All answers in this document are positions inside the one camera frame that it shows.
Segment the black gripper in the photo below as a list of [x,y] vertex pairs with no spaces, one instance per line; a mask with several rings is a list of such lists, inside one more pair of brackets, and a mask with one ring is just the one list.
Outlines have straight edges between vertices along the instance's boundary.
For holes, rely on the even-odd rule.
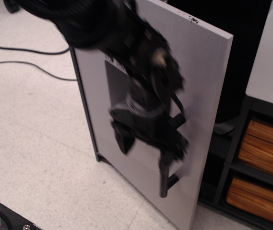
[[186,155],[188,141],[177,131],[186,122],[182,113],[169,116],[160,103],[154,110],[146,110],[130,94],[110,112],[115,139],[123,154],[128,154],[135,139],[160,149],[159,169],[169,168],[173,160]]

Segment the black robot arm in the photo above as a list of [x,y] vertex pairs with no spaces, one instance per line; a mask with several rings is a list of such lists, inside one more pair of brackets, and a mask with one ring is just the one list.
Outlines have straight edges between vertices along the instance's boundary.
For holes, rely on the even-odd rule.
[[166,39],[136,12],[133,0],[21,0],[29,13],[50,20],[75,48],[98,49],[115,58],[130,77],[126,98],[110,115],[122,153],[135,139],[161,151],[160,169],[184,158],[186,139],[178,128],[183,114],[170,117],[170,103],[183,87]]

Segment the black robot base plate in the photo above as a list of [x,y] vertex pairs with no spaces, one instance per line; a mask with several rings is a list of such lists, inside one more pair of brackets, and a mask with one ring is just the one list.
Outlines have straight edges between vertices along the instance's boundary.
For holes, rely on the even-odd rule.
[[9,219],[13,230],[41,230],[36,224],[0,203],[0,211]]

